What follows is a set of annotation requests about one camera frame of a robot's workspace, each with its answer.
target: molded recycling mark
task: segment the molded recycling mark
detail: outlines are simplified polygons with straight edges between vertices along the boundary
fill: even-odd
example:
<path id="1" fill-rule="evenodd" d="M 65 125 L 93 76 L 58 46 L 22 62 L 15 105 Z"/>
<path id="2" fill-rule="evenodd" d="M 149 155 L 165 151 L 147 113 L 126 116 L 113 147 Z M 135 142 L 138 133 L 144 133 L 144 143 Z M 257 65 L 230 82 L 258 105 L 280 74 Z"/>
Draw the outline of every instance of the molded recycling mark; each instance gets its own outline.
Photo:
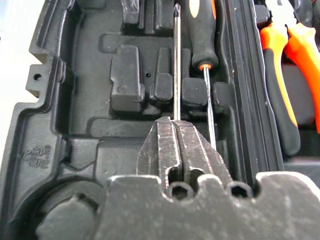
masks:
<path id="1" fill-rule="evenodd" d="M 49 156 L 52 147 L 50 145 L 36 146 L 32 150 L 27 150 L 22 154 L 22 160 L 30 167 L 47 169 L 49 167 Z"/>

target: orange pliers handle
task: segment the orange pliers handle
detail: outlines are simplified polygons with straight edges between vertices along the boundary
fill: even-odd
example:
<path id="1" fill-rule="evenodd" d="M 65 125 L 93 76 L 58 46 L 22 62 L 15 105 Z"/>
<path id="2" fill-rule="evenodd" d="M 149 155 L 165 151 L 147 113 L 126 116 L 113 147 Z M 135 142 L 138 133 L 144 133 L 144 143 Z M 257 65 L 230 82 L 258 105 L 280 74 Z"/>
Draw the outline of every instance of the orange pliers handle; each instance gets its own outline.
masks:
<path id="1" fill-rule="evenodd" d="M 301 23 L 288 28 L 290 35 L 284 53 L 303 73 L 312 93 L 315 107 L 315 124 L 320 134 L 320 53 L 316 46 L 314 28 Z"/>
<path id="2" fill-rule="evenodd" d="M 292 156 L 299 151 L 301 142 L 281 68 L 282 53 L 288 43 L 288 34 L 286 29 L 283 31 L 283 28 L 280 29 L 278 25 L 271 23 L 260 31 L 260 38 L 267 93 L 275 115 L 282 153 Z"/>

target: screwdriver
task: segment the screwdriver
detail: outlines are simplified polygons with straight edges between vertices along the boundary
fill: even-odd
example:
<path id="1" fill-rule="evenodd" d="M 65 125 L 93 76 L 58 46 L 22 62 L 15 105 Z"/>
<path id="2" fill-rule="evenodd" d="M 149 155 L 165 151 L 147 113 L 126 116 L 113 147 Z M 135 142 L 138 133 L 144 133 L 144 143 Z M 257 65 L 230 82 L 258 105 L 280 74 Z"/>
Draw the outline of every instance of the screwdriver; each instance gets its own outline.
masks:
<path id="1" fill-rule="evenodd" d="M 174 17 L 174 64 L 173 64 L 173 120 L 181 119 L 181 7 L 178 3 L 173 9 Z"/>
<path id="2" fill-rule="evenodd" d="M 211 84 L 209 71 L 218 66 L 218 57 L 214 42 L 216 33 L 216 6 L 214 0 L 186 1 L 187 24 L 192 44 L 192 66 L 203 72 L 207 87 L 207 119 L 209 140 L 214 150 L 216 147 L 215 121 L 211 101 Z"/>

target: screw hole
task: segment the screw hole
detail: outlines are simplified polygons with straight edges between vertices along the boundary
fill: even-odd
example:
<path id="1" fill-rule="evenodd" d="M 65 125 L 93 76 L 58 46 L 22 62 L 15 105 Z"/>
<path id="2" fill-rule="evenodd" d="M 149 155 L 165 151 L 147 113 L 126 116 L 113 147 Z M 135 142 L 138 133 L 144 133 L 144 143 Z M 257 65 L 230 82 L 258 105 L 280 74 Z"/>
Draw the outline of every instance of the screw hole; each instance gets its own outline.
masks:
<path id="1" fill-rule="evenodd" d="M 236 198 L 247 198 L 248 197 L 248 193 L 247 190 L 244 189 L 241 186 L 234 186 L 231 188 L 231 193 L 233 196 L 235 196 Z"/>
<path id="2" fill-rule="evenodd" d="M 194 190 L 185 182 L 174 181 L 169 185 L 167 195 L 169 198 L 181 201 L 184 199 L 191 199 L 194 196 Z"/>
<path id="3" fill-rule="evenodd" d="M 181 200 L 187 197 L 188 190 L 182 186 L 176 186 L 172 189 L 172 196 L 176 199 Z"/>
<path id="4" fill-rule="evenodd" d="M 37 74 L 35 74 L 35 75 L 33 76 L 33 79 L 34 79 L 35 81 L 38 81 L 41 77 L 42 77 L 41 74 L 37 73 Z"/>

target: hex hole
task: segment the hex hole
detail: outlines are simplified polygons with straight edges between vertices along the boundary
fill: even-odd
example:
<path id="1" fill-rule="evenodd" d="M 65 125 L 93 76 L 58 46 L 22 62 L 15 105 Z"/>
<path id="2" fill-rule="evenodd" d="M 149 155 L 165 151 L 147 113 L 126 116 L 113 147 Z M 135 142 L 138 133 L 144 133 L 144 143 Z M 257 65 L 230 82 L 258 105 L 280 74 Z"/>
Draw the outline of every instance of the hex hole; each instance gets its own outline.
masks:
<path id="1" fill-rule="evenodd" d="M 33 79 L 34 79 L 35 81 L 38 81 L 41 77 L 42 77 L 42 76 L 41 76 L 41 74 L 39 74 L 39 73 L 33 75 Z"/>
<path id="2" fill-rule="evenodd" d="M 242 199 L 245 199 L 245 198 L 248 198 L 248 192 L 246 189 L 244 189 L 243 187 L 241 186 L 233 186 L 231 188 L 231 194 L 233 196 L 235 196 L 236 198 L 242 198 Z"/>
<path id="3" fill-rule="evenodd" d="M 182 200 L 186 198 L 188 195 L 188 190 L 185 189 L 183 186 L 175 186 L 172 189 L 172 196 L 178 200 Z"/>

